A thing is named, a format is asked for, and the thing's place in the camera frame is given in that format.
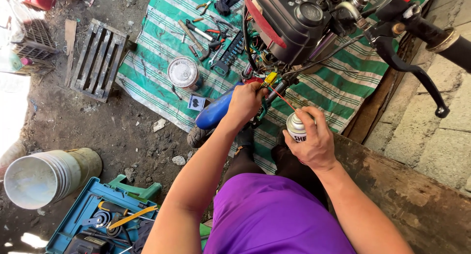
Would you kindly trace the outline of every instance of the blue front fender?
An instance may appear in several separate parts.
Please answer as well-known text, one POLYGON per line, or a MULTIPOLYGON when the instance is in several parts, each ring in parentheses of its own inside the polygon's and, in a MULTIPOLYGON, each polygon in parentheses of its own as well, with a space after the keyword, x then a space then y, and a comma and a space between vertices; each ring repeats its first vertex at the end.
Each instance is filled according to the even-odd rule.
POLYGON ((232 99, 232 93, 236 86, 243 85, 242 82, 237 82, 232 88, 218 97, 214 102, 205 107, 195 119, 196 125, 203 130, 214 129, 221 119, 226 115, 229 109, 229 103, 232 99))

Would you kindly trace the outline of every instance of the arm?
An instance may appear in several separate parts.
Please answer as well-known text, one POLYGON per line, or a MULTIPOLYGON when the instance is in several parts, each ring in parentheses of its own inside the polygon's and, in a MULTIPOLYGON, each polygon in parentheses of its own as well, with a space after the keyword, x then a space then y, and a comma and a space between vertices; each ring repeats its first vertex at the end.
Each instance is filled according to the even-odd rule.
POLYGON ((237 86, 229 110, 211 137, 183 167, 162 204, 142 254, 201 253, 199 222, 221 178, 239 130, 253 118, 266 89, 260 83, 237 86))
POLYGON ((335 159, 333 133, 315 107, 297 109, 307 141, 297 143, 284 131, 286 144, 318 176, 329 195, 340 225, 358 254, 413 254, 394 224, 358 188, 335 159))

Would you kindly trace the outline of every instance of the hand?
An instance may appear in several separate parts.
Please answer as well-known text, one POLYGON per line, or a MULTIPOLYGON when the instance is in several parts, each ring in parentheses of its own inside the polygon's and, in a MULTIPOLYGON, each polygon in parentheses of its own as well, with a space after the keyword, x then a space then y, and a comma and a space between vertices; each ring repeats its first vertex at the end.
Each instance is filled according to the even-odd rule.
POLYGON ((295 113, 306 127, 307 137, 306 141, 298 143, 284 130, 285 142, 291 152, 314 172, 331 170, 338 162, 334 155, 333 133, 327 126, 326 117, 315 107, 303 107, 295 113))
POLYGON ((267 88, 257 91, 261 85, 259 82, 252 82, 235 87, 226 117, 239 127, 255 117, 262 106, 262 98, 268 93, 267 88))

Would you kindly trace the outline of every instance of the person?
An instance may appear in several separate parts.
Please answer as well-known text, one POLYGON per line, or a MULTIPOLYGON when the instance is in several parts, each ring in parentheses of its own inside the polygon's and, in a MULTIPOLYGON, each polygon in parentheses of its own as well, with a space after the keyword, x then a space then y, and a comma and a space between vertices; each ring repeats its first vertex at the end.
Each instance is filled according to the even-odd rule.
POLYGON ((238 152, 214 198, 205 254, 413 253, 336 160, 333 133, 315 107, 295 111, 306 127, 305 142, 287 131, 280 135, 286 145, 279 137, 271 152, 276 175, 255 164, 253 140, 239 131, 268 93, 259 88, 256 82, 235 88, 226 116, 176 177, 142 254, 201 253, 200 219, 236 136, 238 152), (338 221, 328 212, 324 190, 338 221))

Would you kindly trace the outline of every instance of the yellow connector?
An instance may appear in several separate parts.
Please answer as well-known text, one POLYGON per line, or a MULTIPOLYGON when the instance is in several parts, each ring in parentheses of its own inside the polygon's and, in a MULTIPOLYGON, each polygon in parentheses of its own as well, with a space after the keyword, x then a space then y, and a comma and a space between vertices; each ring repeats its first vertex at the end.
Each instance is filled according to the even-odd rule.
POLYGON ((276 77, 278 76, 277 73, 271 72, 266 78, 265 78, 265 83, 269 85, 273 85, 273 83, 276 81, 276 77))

